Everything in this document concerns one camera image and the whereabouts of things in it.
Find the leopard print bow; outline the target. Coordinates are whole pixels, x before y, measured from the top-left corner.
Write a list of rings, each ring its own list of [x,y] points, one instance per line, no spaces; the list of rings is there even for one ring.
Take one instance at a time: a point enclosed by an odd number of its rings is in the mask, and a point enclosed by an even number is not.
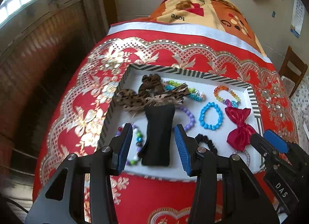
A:
[[[131,89],[120,90],[116,94],[117,103],[128,112],[138,112],[146,106],[165,106],[182,104],[186,96],[190,95],[188,86],[183,83],[175,89],[163,92],[159,95],[150,95],[147,90],[138,94]]]

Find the red gold embroidered bedspread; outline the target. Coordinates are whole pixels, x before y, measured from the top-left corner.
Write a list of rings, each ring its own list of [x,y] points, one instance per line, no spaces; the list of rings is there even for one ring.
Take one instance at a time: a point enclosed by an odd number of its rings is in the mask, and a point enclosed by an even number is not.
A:
[[[112,26],[81,62],[54,112],[37,162],[33,202],[69,153],[80,157],[96,151],[112,116],[107,112],[113,92],[130,64],[164,66],[194,77],[208,73],[225,84],[249,83],[259,126],[299,144],[296,114],[281,77],[261,52],[237,36],[199,25],[132,21]],[[188,223],[195,182],[124,173],[111,177],[111,183],[120,223]]]

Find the black scrunchie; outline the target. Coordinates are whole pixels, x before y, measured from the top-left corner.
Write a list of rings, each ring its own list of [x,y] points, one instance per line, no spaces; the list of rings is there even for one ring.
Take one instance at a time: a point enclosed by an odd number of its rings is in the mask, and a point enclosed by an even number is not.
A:
[[[205,143],[209,150],[214,153],[215,155],[217,155],[218,151],[217,151],[217,148],[214,146],[212,140],[210,140],[208,138],[208,136],[206,135],[202,135],[202,134],[198,134],[196,137],[195,137],[195,140],[198,144],[200,144],[201,142],[202,143]]]

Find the red satin bow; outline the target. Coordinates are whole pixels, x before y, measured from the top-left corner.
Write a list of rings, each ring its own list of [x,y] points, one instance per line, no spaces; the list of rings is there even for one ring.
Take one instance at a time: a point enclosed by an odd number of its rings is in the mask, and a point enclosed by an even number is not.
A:
[[[227,117],[236,125],[227,136],[227,143],[237,151],[243,152],[245,147],[250,145],[250,138],[257,133],[255,129],[246,123],[246,119],[251,113],[251,109],[239,109],[235,107],[226,107]]]

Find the wooden chair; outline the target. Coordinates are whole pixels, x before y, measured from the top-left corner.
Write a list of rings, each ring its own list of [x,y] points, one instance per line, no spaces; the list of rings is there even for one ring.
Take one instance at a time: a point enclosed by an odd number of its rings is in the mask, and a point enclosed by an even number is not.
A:
[[[292,90],[287,92],[289,94],[289,98],[292,97],[300,85],[303,77],[307,72],[307,69],[308,65],[297,56],[297,54],[292,50],[291,46],[288,46],[283,64],[279,70],[279,76],[284,76],[294,83]]]

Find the wall poster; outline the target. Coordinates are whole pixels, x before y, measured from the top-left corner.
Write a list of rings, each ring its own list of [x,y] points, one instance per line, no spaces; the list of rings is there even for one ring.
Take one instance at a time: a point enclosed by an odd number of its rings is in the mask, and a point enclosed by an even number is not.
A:
[[[301,0],[294,0],[290,31],[298,38],[301,34],[305,6]]]

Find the black velvet cushion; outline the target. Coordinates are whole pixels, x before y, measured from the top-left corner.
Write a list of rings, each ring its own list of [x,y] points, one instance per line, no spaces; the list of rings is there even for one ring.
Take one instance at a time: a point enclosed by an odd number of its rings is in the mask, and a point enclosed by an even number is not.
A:
[[[143,166],[169,166],[175,105],[146,106],[147,139],[138,156]]]

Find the brown scrunchie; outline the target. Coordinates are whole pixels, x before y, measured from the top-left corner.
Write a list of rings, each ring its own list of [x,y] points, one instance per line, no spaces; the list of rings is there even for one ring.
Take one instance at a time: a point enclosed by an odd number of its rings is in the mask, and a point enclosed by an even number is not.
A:
[[[142,84],[138,90],[139,94],[148,90],[153,90],[154,95],[159,95],[165,92],[165,89],[161,83],[161,77],[158,74],[144,75],[141,81]]]

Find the wooden slatted headboard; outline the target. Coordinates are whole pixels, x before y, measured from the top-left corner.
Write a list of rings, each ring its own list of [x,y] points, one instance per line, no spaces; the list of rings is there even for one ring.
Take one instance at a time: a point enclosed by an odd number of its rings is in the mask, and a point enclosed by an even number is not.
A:
[[[1,165],[36,157],[68,81],[105,33],[99,0],[31,0],[1,26]]]

